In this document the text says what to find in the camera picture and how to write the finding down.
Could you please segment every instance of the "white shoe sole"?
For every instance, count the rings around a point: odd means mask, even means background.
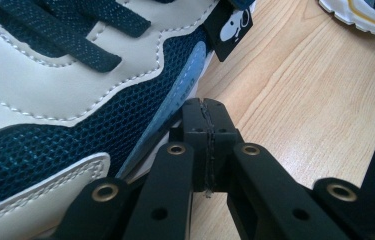
[[[375,34],[375,10],[364,0],[319,0],[319,4],[340,21]]]

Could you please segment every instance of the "light wood grain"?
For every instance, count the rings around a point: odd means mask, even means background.
[[[315,0],[261,0],[254,27],[198,96],[223,102],[248,142],[266,147],[299,183],[360,186],[375,149],[375,36]],[[238,239],[224,194],[196,194],[192,239]]]

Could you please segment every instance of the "wooden table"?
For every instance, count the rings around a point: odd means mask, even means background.
[[[221,101],[247,142],[266,147],[299,183],[360,186],[375,149],[375,36],[316,0],[258,1],[254,27],[198,96]],[[191,239],[239,239],[226,196],[195,194]]]

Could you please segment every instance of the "dark blue shoelace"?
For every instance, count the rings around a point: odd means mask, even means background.
[[[0,0],[0,11],[8,16],[6,21],[99,72],[111,71],[121,58],[87,40],[80,33],[85,22],[102,21],[131,37],[150,27],[149,21],[114,0]]]

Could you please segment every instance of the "shoe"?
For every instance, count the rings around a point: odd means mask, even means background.
[[[375,0],[319,0],[319,3],[340,21],[375,34]]]
[[[53,228],[86,184],[137,167],[194,94],[217,6],[0,0],[0,239]]]

